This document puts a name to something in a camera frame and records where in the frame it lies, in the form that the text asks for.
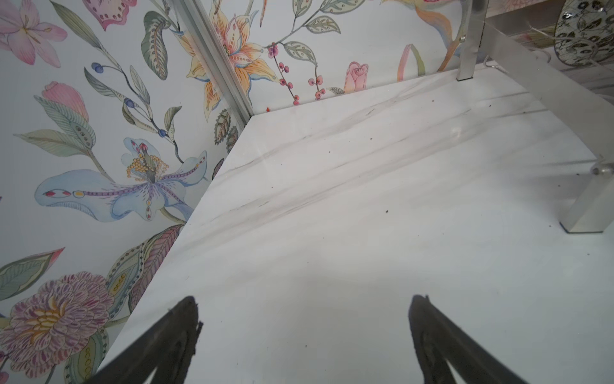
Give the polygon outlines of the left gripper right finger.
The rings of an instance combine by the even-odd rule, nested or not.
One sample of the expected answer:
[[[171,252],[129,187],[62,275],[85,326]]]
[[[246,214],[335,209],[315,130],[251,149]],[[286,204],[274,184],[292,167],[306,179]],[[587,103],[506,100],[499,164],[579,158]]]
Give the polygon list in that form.
[[[524,382],[431,304],[427,296],[412,297],[408,320],[425,383],[454,383],[454,371],[467,383]]]

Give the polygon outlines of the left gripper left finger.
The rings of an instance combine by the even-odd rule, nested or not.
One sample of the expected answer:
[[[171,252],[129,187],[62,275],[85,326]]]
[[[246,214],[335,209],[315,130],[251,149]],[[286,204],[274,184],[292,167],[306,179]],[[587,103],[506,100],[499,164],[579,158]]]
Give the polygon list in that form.
[[[87,382],[183,384],[202,326],[195,298],[187,296]]]

